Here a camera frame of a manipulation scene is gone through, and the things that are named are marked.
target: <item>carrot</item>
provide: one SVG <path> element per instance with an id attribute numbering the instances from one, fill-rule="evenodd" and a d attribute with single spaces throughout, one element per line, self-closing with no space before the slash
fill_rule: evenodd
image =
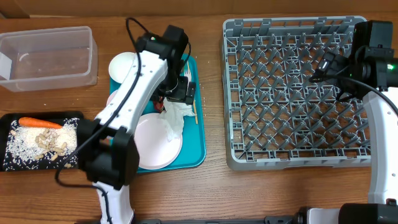
<path id="1" fill-rule="evenodd" d="M 35 118 L 19 118 L 19 125 L 33 127 L 33 128 L 53 128 L 53 129 L 60 129 L 62 128 L 61 125 L 55 124 L 50 121 L 43 121 L 40 119 Z"/>

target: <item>clear plastic container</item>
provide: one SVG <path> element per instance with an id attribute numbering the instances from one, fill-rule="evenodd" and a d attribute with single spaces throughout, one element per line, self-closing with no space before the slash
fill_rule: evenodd
<path id="1" fill-rule="evenodd" d="M 10 91 L 94 85 L 98 53 L 89 27 L 0 34 L 0 85 Z"/>

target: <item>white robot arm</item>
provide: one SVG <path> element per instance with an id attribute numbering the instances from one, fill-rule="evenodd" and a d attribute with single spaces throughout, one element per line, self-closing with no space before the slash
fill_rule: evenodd
<path id="1" fill-rule="evenodd" d="M 398 105 L 398 88 L 384 94 Z M 372 178 L 368 203 L 388 204 L 398 200 L 398 117 L 378 95 L 369 92 L 363 98 L 371 136 Z M 339 224 L 340 209 L 311 208 L 307 224 Z"/>
<path id="2" fill-rule="evenodd" d="M 115 130 L 125 127 L 127 132 L 130 134 L 134 134 L 138 120 L 144 111 L 150 96 L 152 96 L 155 89 L 165 79 L 167 74 L 167 61 L 160 59 L 159 55 L 145 50 L 140 53 L 140 56 L 142 60 L 141 76 L 138 79 L 137 85 L 130 94 L 127 102 L 125 102 L 120 110 L 119 116 L 114 118 L 108 126 Z M 120 105 L 120 102 L 126 96 L 136 78 L 137 66 L 137 60 L 132 60 L 130 71 L 115 97 L 112 99 L 110 104 L 97 115 L 96 119 L 101 121 L 100 124 L 104 124 L 111 117 L 113 111 L 115 111 L 115 109 Z M 113 186 L 99 181 L 97 183 L 93 183 L 93 185 L 99 186 L 107 192 L 109 200 L 109 214 L 112 218 L 113 224 L 132 223 L 134 212 L 130 205 L 128 185 L 123 185 L 120 190 L 116 190 Z M 108 223 L 108 217 L 106 216 L 106 202 L 102 196 L 102 192 L 97 190 L 97 193 L 103 214 L 101 217 L 101 224 L 106 224 Z"/>
<path id="3" fill-rule="evenodd" d="M 127 31 L 133 41 L 129 19 Z M 183 29 L 168 26 L 162 37 L 147 31 L 133 44 L 139 55 L 131 58 L 130 69 L 115 97 L 94 121 L 78 122 L 78 165 L 97 188 L 103 224 L 134 221 L 129 202 L 129 183 L 139 163 L 134 132 L 148 101 L 167 98 L 191 105 L 195 96 L 196 84 L 180 76 L 188 60 L 181 58 L 186 46 L 190 46 Z M 101 141 L 108 137 L 113 139 L 112 145 Z"/>

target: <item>fork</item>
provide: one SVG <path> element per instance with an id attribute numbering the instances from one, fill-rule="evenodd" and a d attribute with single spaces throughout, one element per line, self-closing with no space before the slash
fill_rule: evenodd
<path id="1" fill-rule="evenodd" d="M 191 69 L 189 68 L 189 62 L 187 62 L 188 68 L 184 71 L 184 76 L 188 77 L 188 83 L 192 80 Z"/>

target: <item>gray dish rack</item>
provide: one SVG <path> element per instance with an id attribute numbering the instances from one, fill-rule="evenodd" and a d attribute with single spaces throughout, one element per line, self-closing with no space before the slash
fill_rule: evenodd
<path id="1" fill-rule="evenodd" d="M 370 165 L 361 100 L 308 81 L 326 51 L 349 56 L 361 16 L 228 19 L 221 58 L 232 170 Z"/>

